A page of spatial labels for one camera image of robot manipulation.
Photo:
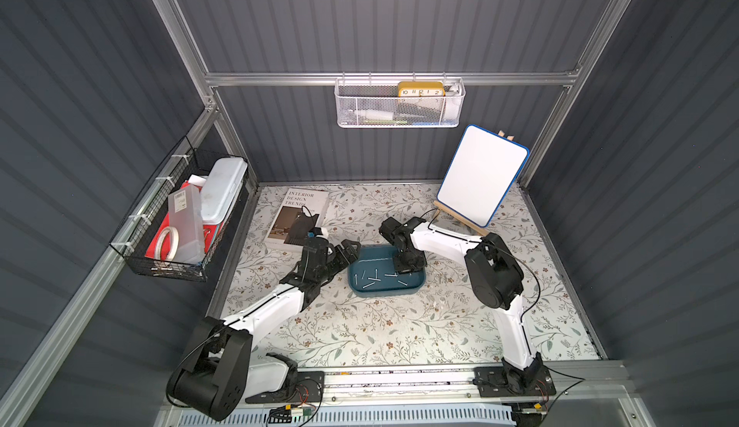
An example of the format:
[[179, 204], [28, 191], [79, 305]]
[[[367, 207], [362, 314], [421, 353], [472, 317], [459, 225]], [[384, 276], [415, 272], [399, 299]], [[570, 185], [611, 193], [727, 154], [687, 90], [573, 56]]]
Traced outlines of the teal plastic storage tray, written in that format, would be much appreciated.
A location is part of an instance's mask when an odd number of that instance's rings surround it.
[[[426, 281], [425, 271], [398, 274], [393, 265], [396, 248], [390, 245], [374, 245], [361, 248], [360, 258], [348, 267], [348, 285], [358, 296], [377, 298], [413, 294], [420, 290]], [[359, 285], [354, 283], [354, 275], [359, 275]], [[363, 279], [374, 278], [376, 283], [366, 288], [361, 287]], [[402, 286], [398, 280], [406, 282]]]

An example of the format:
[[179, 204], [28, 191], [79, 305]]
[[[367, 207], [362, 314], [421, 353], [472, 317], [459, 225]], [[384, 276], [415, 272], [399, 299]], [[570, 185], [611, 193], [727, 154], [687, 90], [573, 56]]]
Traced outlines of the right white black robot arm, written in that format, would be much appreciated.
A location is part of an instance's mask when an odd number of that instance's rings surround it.
[[500, 236], [459, 234], [421, 217], [404, 223], [389, 217], [381, 223], [379, 234], [396, 248], [393, 262], [398, 274], [425, 268], [427, 253], [465, 266], [475, 297], [494, 310], [506, 369], [525, 379], [542, 367], [541, 355], [529, 342], [523, 319], [525, 273]]

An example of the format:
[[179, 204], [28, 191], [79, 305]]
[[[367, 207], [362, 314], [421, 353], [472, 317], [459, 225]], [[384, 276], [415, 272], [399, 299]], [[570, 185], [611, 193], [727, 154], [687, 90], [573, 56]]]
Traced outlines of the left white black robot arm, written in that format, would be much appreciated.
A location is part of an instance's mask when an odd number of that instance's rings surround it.
[[299, 261], [266, 296], [224, 319], [202, 319], [167, 381], [167, 402], [221, 421], [246, 398], [267, 394], [291, 401], [299, 393], [296, 362], [269, 353], [265, 361], [253, 363], [252, 352], [269, 333], [305, 311], [336, 275], [356, 263], [361, 249], [362, 244], [354, 240], [333, 245], [323, 236], [308, 238]]

